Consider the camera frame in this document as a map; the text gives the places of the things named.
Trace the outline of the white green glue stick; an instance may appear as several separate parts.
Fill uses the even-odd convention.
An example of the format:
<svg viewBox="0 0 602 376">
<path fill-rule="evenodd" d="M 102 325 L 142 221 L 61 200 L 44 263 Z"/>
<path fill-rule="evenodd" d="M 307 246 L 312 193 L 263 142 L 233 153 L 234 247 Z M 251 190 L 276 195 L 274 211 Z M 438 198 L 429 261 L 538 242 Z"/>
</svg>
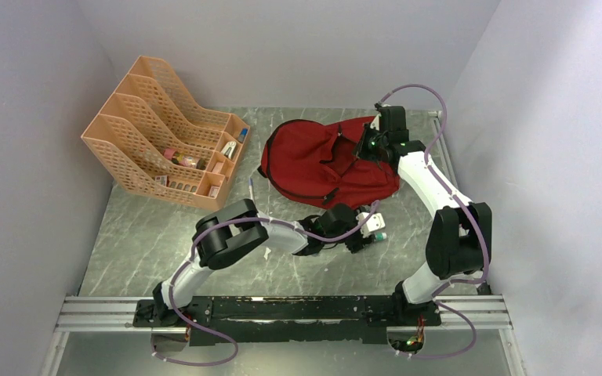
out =
<svg viewBox="0 0 602 376">
<path fill-rule="evenodd" d="M 385 233 L 375 233 L 372 235 L 372 238 L 375 242 L 380 242 L 385 240 L 387 238 L 387 235 Z"/>
</svg>

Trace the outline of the red student backpack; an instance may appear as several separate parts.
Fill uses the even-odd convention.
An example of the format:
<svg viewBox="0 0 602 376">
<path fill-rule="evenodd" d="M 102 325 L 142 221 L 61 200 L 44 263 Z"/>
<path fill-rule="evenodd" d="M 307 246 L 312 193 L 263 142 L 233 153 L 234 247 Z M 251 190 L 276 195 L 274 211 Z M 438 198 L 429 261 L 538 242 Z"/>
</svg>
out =
<svg viewBox="0 0 602 376">
<path fill-rule="evenodd" d="M 386 164 L 353 155 L 364 124 L 373 119 L 286 121 L 265 142 L 258 172 L 284 197 L 318 208 L 356 208 L 388 198 L 399 190 L 400 177 Z"/>
</svg>

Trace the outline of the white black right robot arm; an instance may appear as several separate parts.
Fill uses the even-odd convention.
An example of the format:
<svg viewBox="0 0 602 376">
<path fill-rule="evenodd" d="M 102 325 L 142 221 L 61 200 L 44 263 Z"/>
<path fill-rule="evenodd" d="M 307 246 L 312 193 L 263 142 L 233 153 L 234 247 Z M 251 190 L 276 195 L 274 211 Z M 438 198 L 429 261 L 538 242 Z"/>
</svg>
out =
<svg viewBox="0 0 602 376">
<path fill-rule="evenodd" d="M 435 165 L 429 149 L 409 138 L 401 106 L 376 105 L 377 115 L 364 125 L 355 157 L 388 165 L 406 182 L 432 216 L 425 262 L 396 288 L 393 318 L 411 324 L 451 284 L 479 284 L 491 258 L 492 212 L 461 193 Z"/>
</svg>

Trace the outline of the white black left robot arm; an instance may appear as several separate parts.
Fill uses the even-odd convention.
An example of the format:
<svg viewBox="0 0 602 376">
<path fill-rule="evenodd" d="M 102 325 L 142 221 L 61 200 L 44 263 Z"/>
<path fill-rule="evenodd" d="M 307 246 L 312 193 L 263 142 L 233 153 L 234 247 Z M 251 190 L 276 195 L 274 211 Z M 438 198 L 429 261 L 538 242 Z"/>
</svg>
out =
<svg viewBox="0 0 602 376">
<path fill-rule="evenodd" d="M 189 254 L 171 277 L 153 290 L 154 316 L 173 326 L 209 276 L 239 262 L 257 247 L 282 250 L 295 256 L 316 255 L 337 244 L 352 253 L 380 238 L 385 227 L 377 207 L 352 209 L 337 204 L 322 215 L 299 221 L 276 219 L 243 199 L 199 220 Z"/>
</svg>

